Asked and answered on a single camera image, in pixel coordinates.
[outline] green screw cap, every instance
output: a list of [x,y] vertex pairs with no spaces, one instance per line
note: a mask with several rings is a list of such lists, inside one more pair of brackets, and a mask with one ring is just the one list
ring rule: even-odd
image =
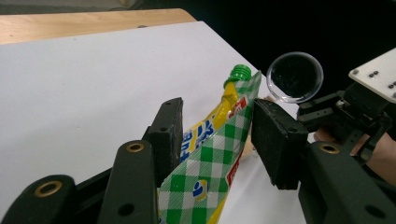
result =
[[230,76],[227,78],[227,80],[225,80],[223,88],[225,88],[225,86],[229,82],[235,82],[239,80],[247,81],[250,78],[251,78],[250,68],[244,64],[237,64],[236,66],[233,67]]

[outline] white mounting plate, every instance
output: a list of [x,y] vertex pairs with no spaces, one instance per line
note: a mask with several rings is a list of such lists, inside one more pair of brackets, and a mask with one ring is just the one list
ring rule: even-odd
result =
[[396,48],[353,69],[349,77],[396,104]]

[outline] human hand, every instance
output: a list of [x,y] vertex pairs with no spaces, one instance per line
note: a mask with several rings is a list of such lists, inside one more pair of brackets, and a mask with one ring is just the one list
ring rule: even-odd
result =
[[[369,135],[366,134],[359,139],[350,154],[356,155],[368,138]],[[314,133],[314,139],[316,141],[337,142],[325,127],[319,128]],[[396,186],[396,142],[387,133],[382,135],[376,143],[373,155],[366,164],[389,184]]]

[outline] plastic cup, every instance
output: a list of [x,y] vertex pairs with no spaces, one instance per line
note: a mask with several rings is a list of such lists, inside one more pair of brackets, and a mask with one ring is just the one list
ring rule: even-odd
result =
[[312,55],[294,51],[276,58],[266,74],[270,97],[298,104],[311,99],[323,83],[323,69]]

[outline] food pouch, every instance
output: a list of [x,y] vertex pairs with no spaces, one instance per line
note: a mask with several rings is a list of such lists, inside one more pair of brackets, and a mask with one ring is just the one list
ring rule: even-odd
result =
[[226,87],[233,84],[239,98],[224,124],[163,181],[159,192],[163,223],[217,222],[245,146],[261,80],[259,71],[250,80],[226,82]]
[[190,129],[183,133],[181,144],[180,162],[186,160],[190,154],[216,132],[226,121],[228,112],[231,111],[236,101],[238,93],[232,82],[225,85],[221,102],[214,108],[209,115]]

